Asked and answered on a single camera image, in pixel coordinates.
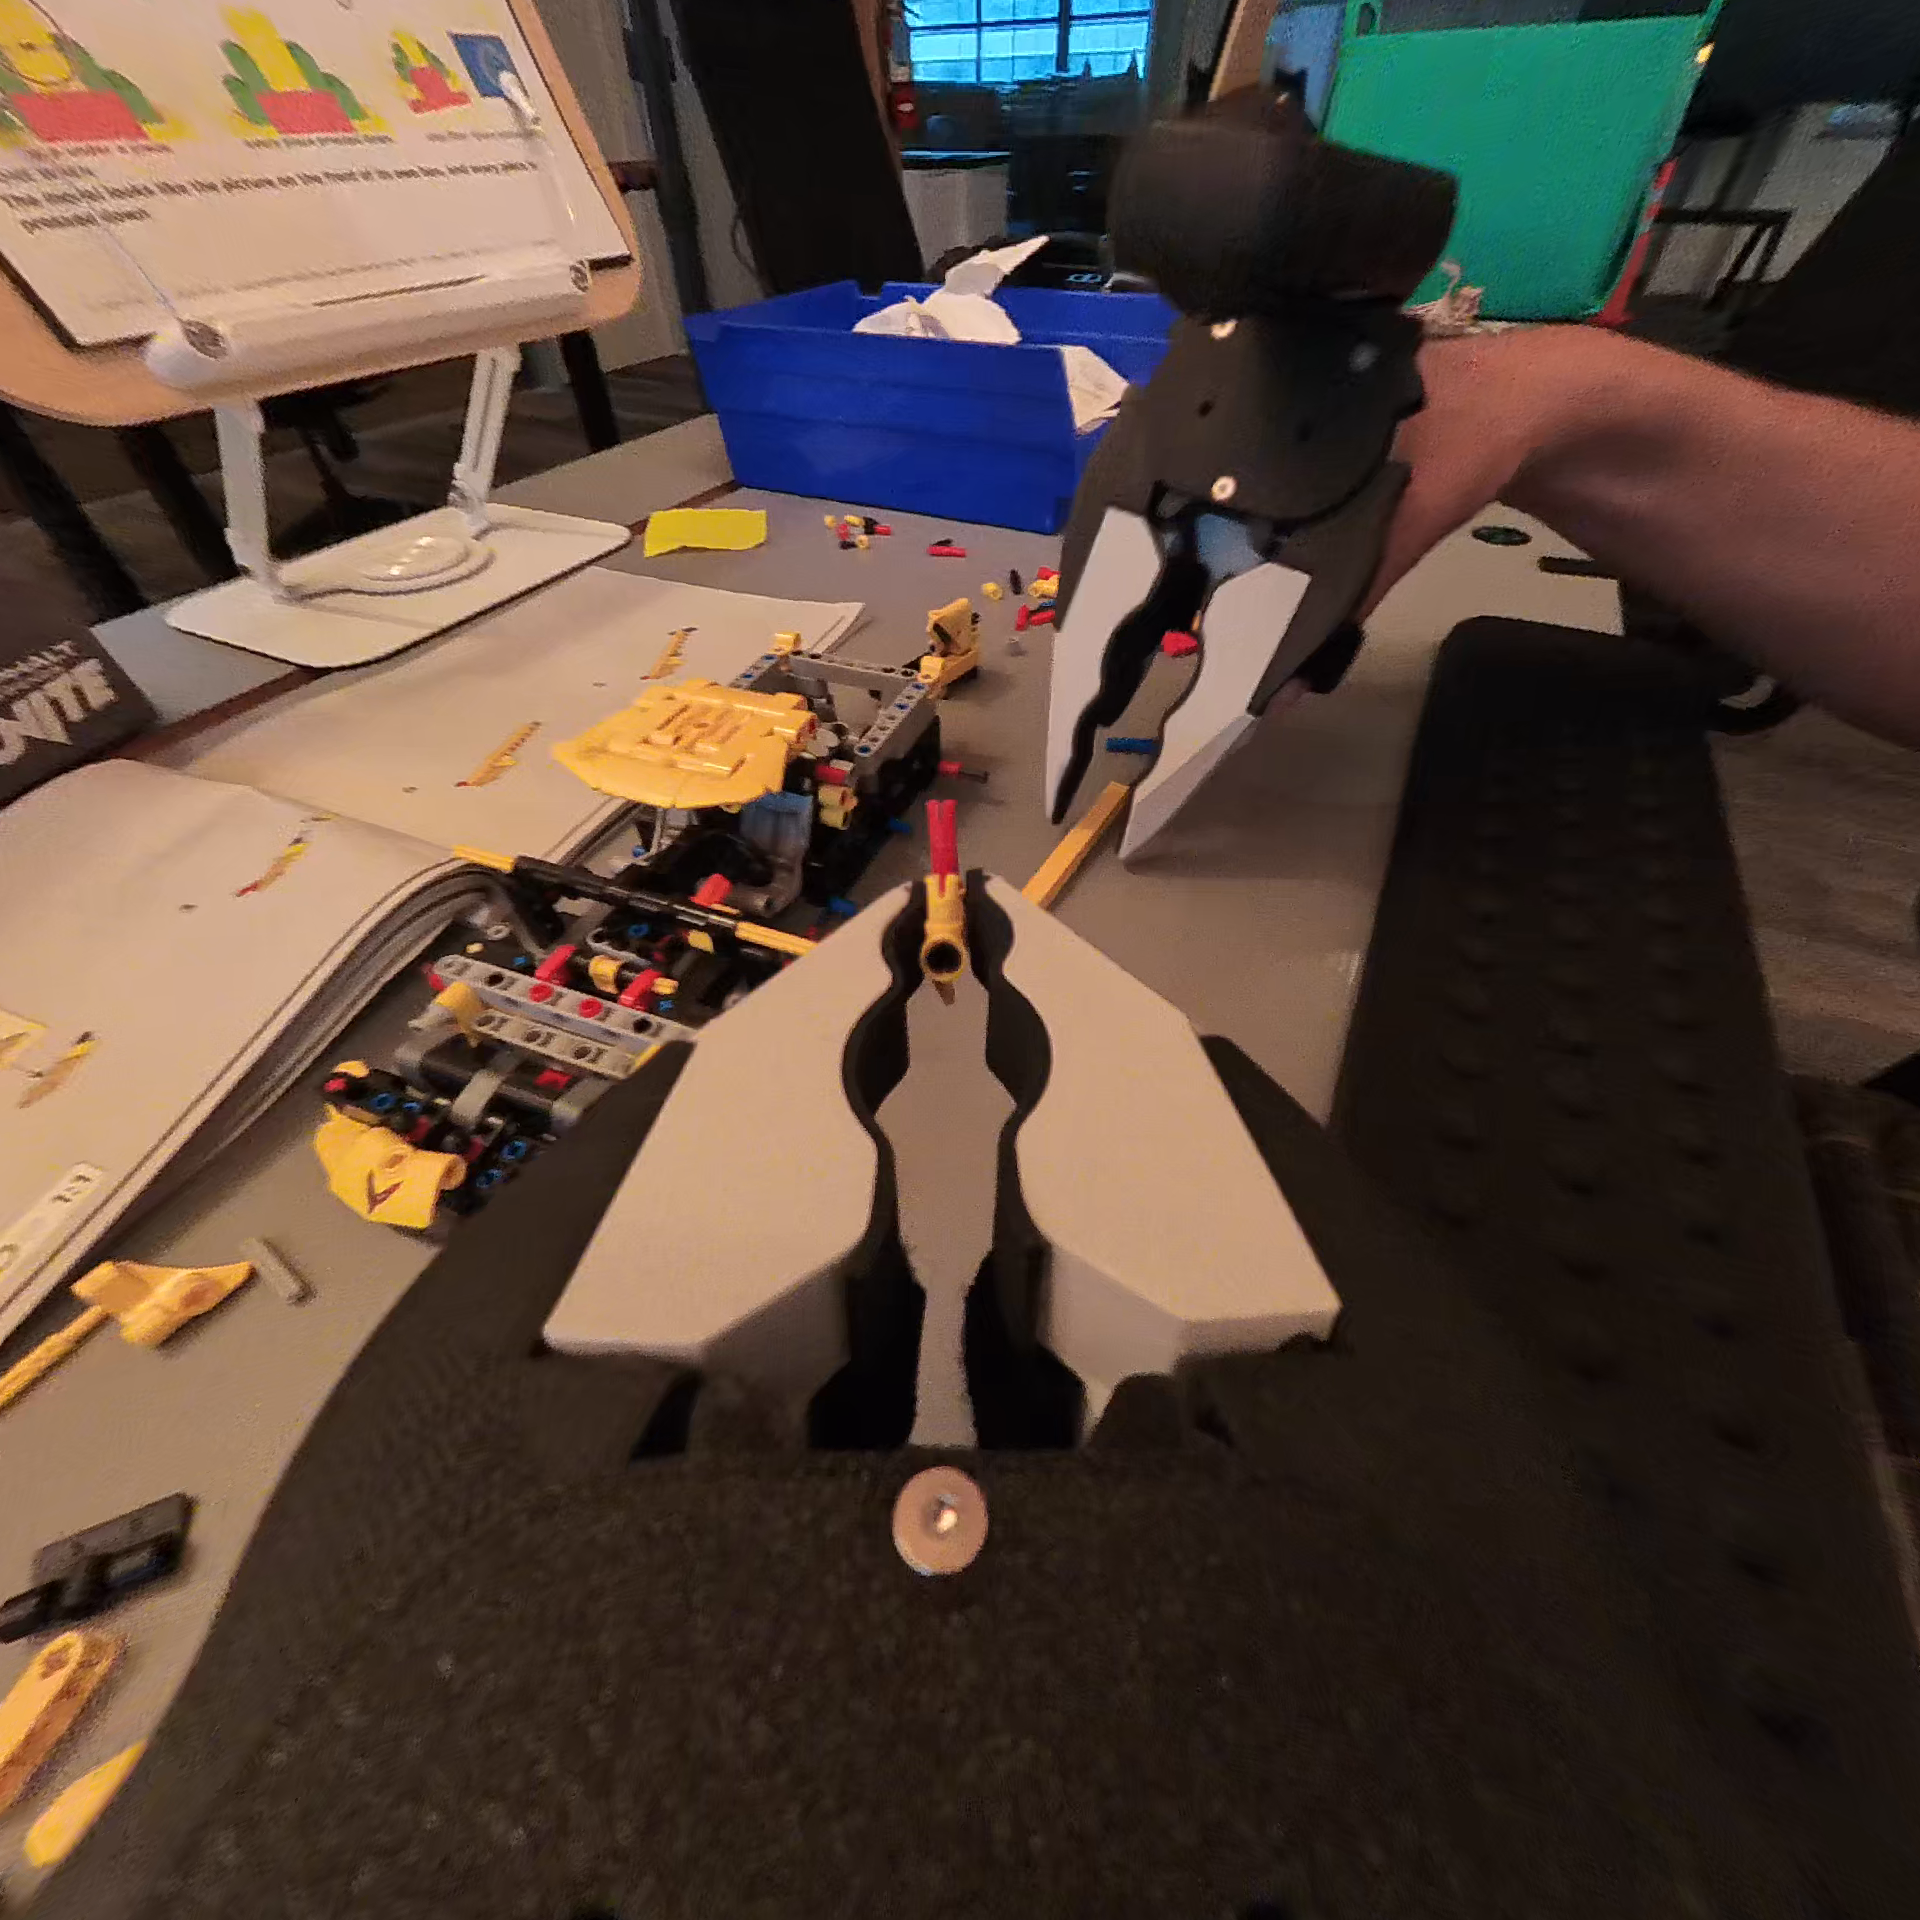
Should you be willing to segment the grey desk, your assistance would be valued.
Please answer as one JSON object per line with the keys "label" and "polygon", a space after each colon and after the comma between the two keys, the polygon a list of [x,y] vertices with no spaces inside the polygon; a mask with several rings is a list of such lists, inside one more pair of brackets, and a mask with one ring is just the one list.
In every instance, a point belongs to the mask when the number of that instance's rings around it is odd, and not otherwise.
{"label": "grey desk", "polygon": [[[926,560],[937,525],[914,514],[894,518],[894,541],[839,552],[822,530],[831,500],[734,487],[712,417],[528,478],[505,500],[628,523],[658,505],[760,505],[764,548],[679,554],[658,572],[864,601],[868,624],[849,642],[860,657],[890,657],[948,596],[1054,557],[1054,541],[1036,534],[960,525],[975,563],[945,587],[941,568]],[[1120,865],[1101,849],[1060,898],[1076,931],[1202,1030],[1233,1037],[1311,1118],[1331,1116],[1437,645],[1473,615],[1621,631],[1618,591],[1535,571],[1535,554],[1568,554],[1568,541],[1525,514],[1496,518],[1525,525],[1533,543],[1454,534],[1369,620],[1367,649],[1335,695],[1272,708],[1158,854]],[[141,1220],[131,1256],[233,1260],[239,1237],[261,1237],[316,1294],[282,1306],[247,1293],[150,1357],[89,1341],[2,1413],[7,1591],[35,1546],[78,1525],[170,1490],[195,1499],[179,1576],[127,1607],[117,1678],[35,1794],[2,1818],[2,1917],[27,1917],[42,1881],[21,1860],[29,1822],[70,1779],[156,1732],[305,1427],[431,1260],[429,1244],[366,1226],[321,1194],[303,1116],[300,1098],[279,1102]]]}

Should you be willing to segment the blue storage bin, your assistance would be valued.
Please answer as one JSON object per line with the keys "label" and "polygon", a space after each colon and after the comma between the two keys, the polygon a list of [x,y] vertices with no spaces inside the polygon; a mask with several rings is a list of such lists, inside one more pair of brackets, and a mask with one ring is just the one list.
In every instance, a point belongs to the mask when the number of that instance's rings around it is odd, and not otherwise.
{"label": "blue storage bin", "polygon": [[1171,307],[1152,293],[1006,293],[1022,346],[864,336],[864,317],[926,297],[855,279],[690,317],[685,339],[740,487],[840,505],[1060,534],[1105,424],[1080,431],[1063,347],[1142,383]]}

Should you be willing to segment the partly built yellow toy car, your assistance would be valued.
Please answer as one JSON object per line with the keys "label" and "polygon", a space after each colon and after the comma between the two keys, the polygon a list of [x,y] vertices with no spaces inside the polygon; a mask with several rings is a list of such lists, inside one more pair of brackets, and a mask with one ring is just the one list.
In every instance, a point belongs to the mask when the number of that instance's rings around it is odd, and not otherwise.
{"label": "partly built yellow toy car", "polygon": [[616,803],[632,849],[607,872],[483,858],[501,906],[429,961],[407,1043],[324,1073],[327,1194],[402,1235],[479,1211],[599,1098],[849,922],[914,804],[982,780],[948,758],[918,659],[775,633],[728,680],[647,680],[559,742],[553,760]]}

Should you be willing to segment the printed instruction sheet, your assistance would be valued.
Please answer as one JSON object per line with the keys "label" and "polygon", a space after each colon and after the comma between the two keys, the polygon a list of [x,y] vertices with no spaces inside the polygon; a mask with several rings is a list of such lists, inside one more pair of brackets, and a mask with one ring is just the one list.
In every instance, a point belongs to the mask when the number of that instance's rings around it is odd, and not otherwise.
{"label": "printed instruction sheet", "polygon": [[633,243],[528,3],[2,3],[2,279],[70,347]]}

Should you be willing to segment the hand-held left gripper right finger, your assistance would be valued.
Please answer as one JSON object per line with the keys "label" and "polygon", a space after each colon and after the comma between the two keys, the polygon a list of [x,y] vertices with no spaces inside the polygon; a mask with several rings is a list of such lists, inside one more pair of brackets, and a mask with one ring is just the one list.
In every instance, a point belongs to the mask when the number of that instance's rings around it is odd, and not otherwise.
{"label": "hand-held left gripper right finger", "polygon": [[1076,1447],[1129,1378],[1331,1341],[1338,1289],[1190,1015],[1007,878],[966,894],[1013,1102],[966,1294],[978,1447]]}

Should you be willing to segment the open instruction booklet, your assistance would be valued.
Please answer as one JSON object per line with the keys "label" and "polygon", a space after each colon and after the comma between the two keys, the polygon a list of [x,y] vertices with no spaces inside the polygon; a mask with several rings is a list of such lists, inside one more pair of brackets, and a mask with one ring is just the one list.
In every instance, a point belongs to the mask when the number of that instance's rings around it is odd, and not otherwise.
{"label": "open instruction booklet", "polygon": [[2,1331],[221,1150],[483,893],[478,849],[571,860],[616,804],[556,742],[674,633],[731,680],[860,601],[591,568],[397,659],[305,685],[179,764],[109,758],[2,811]]}

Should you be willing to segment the crumpled white paper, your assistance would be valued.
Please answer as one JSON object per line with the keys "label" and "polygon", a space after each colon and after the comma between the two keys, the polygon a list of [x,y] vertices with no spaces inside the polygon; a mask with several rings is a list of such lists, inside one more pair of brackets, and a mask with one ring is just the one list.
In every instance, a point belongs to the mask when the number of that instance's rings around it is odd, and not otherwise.
{"label": "crumpled white paper", "polygon": [[[982,248],[948,263],[926,300],[894,300],[849,326],[855,336],[949,340],[949,346],[1025,346],[1019,323],[999,304],[1001,283],[1032,263],[1049,236]],[[1057,346],[1068,386],[1076,436],[1118,419],[1129,381],[1084,346]]]}

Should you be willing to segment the long yellow holed beam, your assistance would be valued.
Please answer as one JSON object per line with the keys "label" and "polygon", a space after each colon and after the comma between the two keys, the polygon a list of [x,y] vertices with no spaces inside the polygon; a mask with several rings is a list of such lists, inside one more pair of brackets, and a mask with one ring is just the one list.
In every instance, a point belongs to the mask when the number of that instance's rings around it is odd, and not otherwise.
{"label": "long yellow holed beam", "polygon": [[1083,872],[1083,865],[1093,860],[1093,854],[1098,854],[1098,847],[1107,841],[1111,827],[1118,827],[1132,804],[1132,795],[1132,784],[1107,784],[1084,804],[1084,811],[1068,827],[1063,827],[1060,841],[1025,883],[1022,898],[1027,898],[1036,909],[1054,909],[1073,885],[1073,878]]}

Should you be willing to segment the yellow rod with connector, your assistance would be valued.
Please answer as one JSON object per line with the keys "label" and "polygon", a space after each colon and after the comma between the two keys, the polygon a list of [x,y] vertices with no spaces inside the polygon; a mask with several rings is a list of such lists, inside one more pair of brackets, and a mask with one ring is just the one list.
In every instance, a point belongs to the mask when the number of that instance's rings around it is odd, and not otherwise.
{"label": "yellow rod with connector", "polygon": [[29,1396],[46,1377],[74,1357],[89,1333],[112,1325],[123,1342],[159,1349],[191,1322],[225,1306],[252,1278],[252,1260],[225,1267],[107,1260],[92,1267],[70,1285],[82,1311],[2,1371],[2,1409],[14,1409],[21,1396]]}

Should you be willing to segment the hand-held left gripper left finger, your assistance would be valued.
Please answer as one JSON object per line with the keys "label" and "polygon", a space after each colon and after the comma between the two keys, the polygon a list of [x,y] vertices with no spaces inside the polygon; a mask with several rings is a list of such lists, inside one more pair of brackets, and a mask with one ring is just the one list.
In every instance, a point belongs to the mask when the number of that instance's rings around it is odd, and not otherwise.
{"label": "hand-held left gripper left finger", "polygon": [[921,1285],[879,1108],[918,933],[893,885],[704,1028],[545,1322],[553,1352],[739,1378],[814,1447],[909,1439]]}

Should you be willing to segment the person's right hand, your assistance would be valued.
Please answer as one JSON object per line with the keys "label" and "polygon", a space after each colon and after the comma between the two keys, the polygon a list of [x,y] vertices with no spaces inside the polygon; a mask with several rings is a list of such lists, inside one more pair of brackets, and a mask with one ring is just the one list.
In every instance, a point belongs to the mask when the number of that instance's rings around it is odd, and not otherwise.
{"label": "person's right hand", "polygon": [[1363,615],[1559,437],[1587,347],[1599,336],[1575,326],[1428,339],[1418,347],[1423,405],[1394,436],[1404,490],[1358,598]]}

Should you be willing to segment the black perforated foam pad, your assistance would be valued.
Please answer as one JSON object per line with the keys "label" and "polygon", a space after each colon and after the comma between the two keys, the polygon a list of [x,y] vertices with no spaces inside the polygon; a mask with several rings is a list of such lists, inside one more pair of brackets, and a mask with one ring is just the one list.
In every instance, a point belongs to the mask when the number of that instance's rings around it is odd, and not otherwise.
{"label": "black perforated foam pad", "polygon": [[1787,1913],[1918,1917],[1918,1642],[1707,704],[1443,638],[1331,1126],[1526,1352]]}

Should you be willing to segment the toy car set box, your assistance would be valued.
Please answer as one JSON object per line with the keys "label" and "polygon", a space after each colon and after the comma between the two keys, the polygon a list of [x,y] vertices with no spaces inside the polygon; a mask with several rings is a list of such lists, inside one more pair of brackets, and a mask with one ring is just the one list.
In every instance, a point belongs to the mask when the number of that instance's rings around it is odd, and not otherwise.
{"label": "toy car set box", "polygon": [[2,642],[2,804],[156,725],[150,698],[89,631]]}

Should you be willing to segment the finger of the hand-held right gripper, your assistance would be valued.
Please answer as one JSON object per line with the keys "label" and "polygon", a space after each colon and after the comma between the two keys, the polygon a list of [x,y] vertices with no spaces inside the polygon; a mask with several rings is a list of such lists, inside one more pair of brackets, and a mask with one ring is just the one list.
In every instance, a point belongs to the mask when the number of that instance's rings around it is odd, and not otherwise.
{"label": "finger of the hand-held right gripper", "polygon": [[1198,621],[1198,667],[1165,712],[1158,758],[1134,784],[1118,858],[1141,862],[1181,807],[1261,723],[1262,675],[1289,645],[1311,575],[1257,563],[1211,591]]}
{"label": "finger of the hand-held right gripper", "polygon": [[1057,611],[1043,755],[1054,825],[1067,821],[1101,727],[1132,704],[1162,633],[1198,609],[1198,596],[1191,518],[1152,523],[1120,509],[1101,514]]}

